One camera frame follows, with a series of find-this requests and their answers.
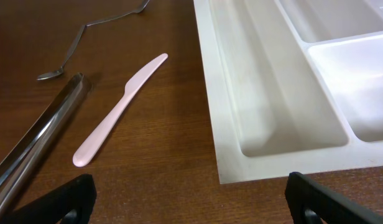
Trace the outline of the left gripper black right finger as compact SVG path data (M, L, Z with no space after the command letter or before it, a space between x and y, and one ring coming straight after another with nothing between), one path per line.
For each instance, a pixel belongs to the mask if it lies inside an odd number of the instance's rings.
M289 173L285 198L294 223L383 224L383 216L299 172Z

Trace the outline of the white plastic knife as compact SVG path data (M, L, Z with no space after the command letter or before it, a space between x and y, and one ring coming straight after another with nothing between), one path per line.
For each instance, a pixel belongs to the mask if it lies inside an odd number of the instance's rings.
M168 54L160 54L129 79L122 98L74 153L72 161L76 167L84 167L91 162L133 97L167 58Z

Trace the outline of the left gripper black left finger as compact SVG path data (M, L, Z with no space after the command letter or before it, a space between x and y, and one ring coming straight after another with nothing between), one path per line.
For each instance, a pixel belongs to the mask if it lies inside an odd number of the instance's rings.
M5 223L88 223L97 192L91 174L82 174L4 217Z

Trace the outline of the small steel teaspoon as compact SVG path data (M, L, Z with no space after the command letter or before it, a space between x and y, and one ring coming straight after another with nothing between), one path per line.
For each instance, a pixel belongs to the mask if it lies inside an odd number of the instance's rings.
M125 12L124 14L121 14L121 15L110 16L110 17L107 17L107 18L104 18L104 19L98 19L98 20L95 20L95 21L92 21L92 22L88 22L86 24L86 26L89 27L89 26L93 26L93 25L96 25L96 24L101 24L101 23L113 21L113 20L120 19L122 17L128 16L130 14L139 14L139 13L141 13L145 9L146 5L149 2L150 2L150 0L143 0L143 2L139 6L137 6L137 8L134 9L134 10L131 10L129 12Z
M80 29L79 29L75 39L73 40L70 48L67 51L66 57L65 57L62 65L60 66L60 68L57 69L57 70L54 70L52 72L47 72L47 73L39 75L37 77L38 81L48 80L48 79L51 79L51 78L55 78L55 77L58 77L58 76L60 76L60 75L62 75L64 73L64 66L68 62L70 57L73 55L73 53L74 53L74 51L75 51L75 49L76 49L76 47L77 47L77 45L78 45L78 43L79 43L79 41L81 39L81 36L82 36L82 34L83 34L84 30L85 30L85 27L86 27L85 25L82 25L80 27Z

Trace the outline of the steel tongs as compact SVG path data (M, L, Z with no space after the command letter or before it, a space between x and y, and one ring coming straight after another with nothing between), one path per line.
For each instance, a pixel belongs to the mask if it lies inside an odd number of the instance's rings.
M77 73L0 163L0 218L24 190L41 160L71 122L92 87Z

